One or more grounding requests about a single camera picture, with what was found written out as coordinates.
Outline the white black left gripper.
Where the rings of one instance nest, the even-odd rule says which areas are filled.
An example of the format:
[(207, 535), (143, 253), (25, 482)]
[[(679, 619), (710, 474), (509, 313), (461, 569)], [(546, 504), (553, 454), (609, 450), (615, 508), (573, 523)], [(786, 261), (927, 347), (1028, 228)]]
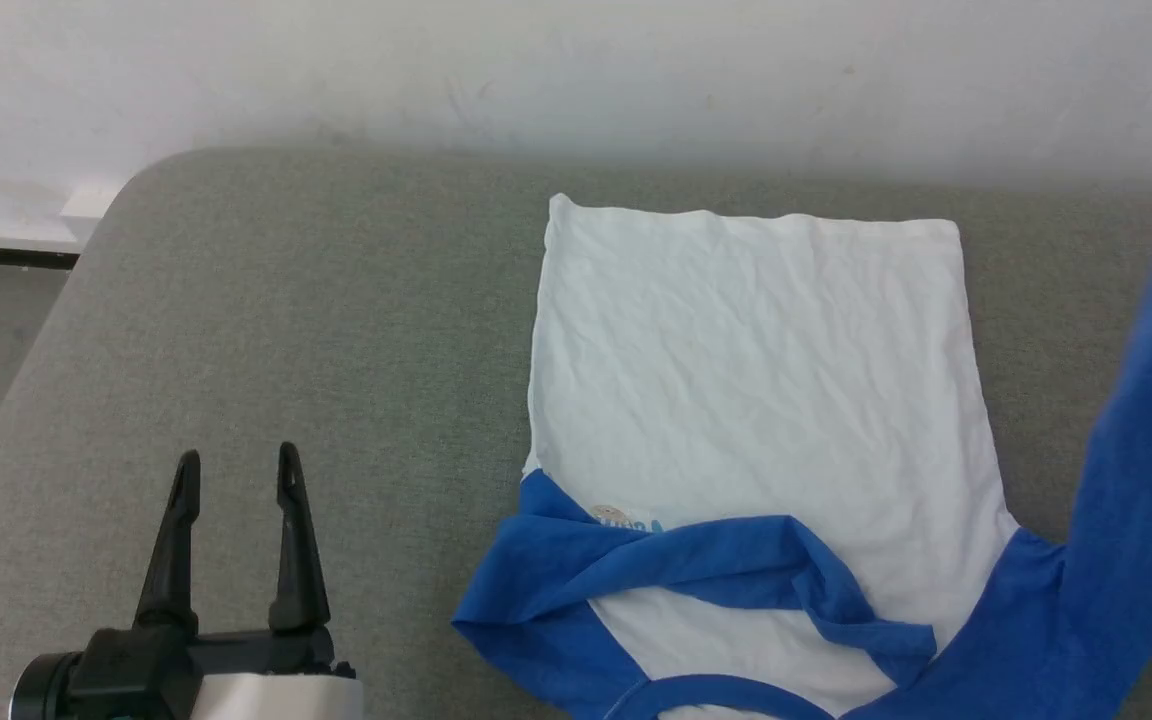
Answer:
[[(328, 596), (308, 501), (305, 470), (291, 442), (280, 444), (276, 505), (282, 539), (273, 632), (310, 632), (329, 623)], [(270, 635), (195, 637), (192, 525), (200, 511), (200, 456), (180, 455), (147, 561), (134, 626), (100, 629), (88, 646), (45, 653), (20, 673), (14, 719), (361, 719), (364, 687), (342, 664), (314, 660), (291, 674), (260, 673)]]

